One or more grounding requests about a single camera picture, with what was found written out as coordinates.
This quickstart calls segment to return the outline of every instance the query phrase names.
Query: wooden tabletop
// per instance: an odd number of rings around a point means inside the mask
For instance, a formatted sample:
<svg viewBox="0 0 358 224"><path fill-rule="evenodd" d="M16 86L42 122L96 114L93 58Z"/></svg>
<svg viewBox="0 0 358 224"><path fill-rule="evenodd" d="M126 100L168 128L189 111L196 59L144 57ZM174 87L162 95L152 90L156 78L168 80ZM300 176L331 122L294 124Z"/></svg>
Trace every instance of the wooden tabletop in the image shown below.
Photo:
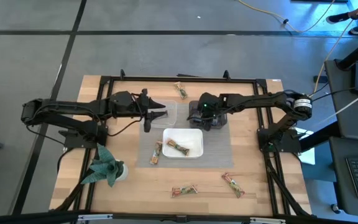
<svg viewBox="0 0 358 224"><path fill-rule="evenodd" d="M78 101L89 102L96 99L100 76L86 75L83 78ZM129 91L140 93L148 89L148 95L155 99L175 100L188 103L198 100L204 92L214 95L220 93L239 93L253 95L251 84L246 83L182 83L188 98L182 100L172 82L114 82L113 93ZM267 80L268 90L272 93L282 91L280 80ZM273 119L277 122L284 112L272 108ZM88 119L75 116L76 119ZM132 119L109 119L109 132L115 133ZM91 210L111 213L159 213L188 215L272 215L269 188L262 153L259 151L256 129L259 127L256 109L244 110L228 115L229 130L234 167L230 169L205 168L159 168L137 167L139 150L139 124L135 123L120 135L108 138L106 147L116 159L125 162L129 168L127 179L116 182L110 188L106 180L95 184ZM311 212L301 165L289 153L281 153L285 183L296 201L307 212ZM63 159L58 173L50 208L58 207L77 184L83 162L84 149L74 149ZM236 198L221 175L229 172L246 194ZM196 195L171 198L172 187L195 184ZM88 185L84 187L80 208L85 207ZM278 209L283 213L281 196L276 186Z"/></svg>

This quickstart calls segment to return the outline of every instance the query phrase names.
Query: white bowl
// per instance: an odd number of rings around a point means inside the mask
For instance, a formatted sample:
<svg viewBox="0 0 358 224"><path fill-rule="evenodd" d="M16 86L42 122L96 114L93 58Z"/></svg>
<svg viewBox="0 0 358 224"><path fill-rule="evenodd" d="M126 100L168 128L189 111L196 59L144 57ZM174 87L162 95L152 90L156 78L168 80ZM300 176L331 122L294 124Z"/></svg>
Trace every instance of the white bowl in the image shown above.
<svg viewBox="0 0 358 224"><path fill-rule="evenodd" d="M182 152L168 146L169 139L174 140L180 146L188 148L189 154L185 156ZM162 154L172 159L196 159L202 156L203 132L193 128L167 128L163 132Z"/></svg>

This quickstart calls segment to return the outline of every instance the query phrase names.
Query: white flower pot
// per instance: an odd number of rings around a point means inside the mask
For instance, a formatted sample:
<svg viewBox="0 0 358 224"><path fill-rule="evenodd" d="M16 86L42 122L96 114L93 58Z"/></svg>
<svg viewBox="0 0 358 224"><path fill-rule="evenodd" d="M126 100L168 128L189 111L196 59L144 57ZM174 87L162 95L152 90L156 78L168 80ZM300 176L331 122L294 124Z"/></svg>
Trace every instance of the white flower pot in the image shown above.
<svg viewBox="0 0 358 224"><path fill-rule="evenodd" d="M125 164L123 164L122 166L124 167L124 170L123 170L121 176L119 176L119 177L116 179L116 181L125 180L125 179L127 178L127 176L128 176L128 166L126 166Z"/></svg>

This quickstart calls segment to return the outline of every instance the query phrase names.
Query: gray concrete floor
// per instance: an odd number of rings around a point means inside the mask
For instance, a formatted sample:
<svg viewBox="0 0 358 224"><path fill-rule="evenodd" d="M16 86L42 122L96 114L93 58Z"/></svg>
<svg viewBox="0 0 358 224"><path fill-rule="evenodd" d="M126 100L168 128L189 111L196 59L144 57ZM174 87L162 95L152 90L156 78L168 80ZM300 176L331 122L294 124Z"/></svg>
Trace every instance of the gray concrete floor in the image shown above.
<svg viewBox="0 0 358 224"><path fill-rule="evenodd" d="M246 1L287 16L298 29L309 27L327 4L279 0ZM80 0L0 0L1 29L71 30ZM347 11L335 4L328 14ZM322 20L314 31L342 31L347 23ZM285 30L271 16L229 0L199 1L88 1L80 30ZM0 215L9 212L34 135L19 120L21 104L48 98L65 51L68 36L0 35ZM178 73L221 77L279 78L284 88L309 93L335 37L207 36L207 35L101 35L77 36L58 99L75 100L83 75L175 76ZM343 38L330 58L343 58L358 46L358 37ZM329 88L320 94L329 92ZM313 117L299 127L316 131L313 123L334 113L330 97L314 105ZM58 128L48 135L60 138ZM25 213L48 209L62 153L57 143L45 140L24 206ZM323 218L352 220L335 215L332 184L306 180L312 211ZM134 223L120 220L120 223Z"/></svg>

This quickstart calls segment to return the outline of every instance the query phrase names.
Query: artificial plant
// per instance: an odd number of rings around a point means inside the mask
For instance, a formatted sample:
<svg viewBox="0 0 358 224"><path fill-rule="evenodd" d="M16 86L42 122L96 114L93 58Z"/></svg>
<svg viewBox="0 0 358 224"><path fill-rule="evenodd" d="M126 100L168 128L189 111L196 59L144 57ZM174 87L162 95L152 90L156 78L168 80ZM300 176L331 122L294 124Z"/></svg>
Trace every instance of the artificial plant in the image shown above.
<svg viewBox="0 0 358 224"><path fill-rule="evenodd" d="M94 172L82 180L81 184L97 182L107 179L107 183L112 187L116 179L124 172L124 162L115 160L111 152L106 147L98 144L99 160L94 159L89 166Z"/></svg>

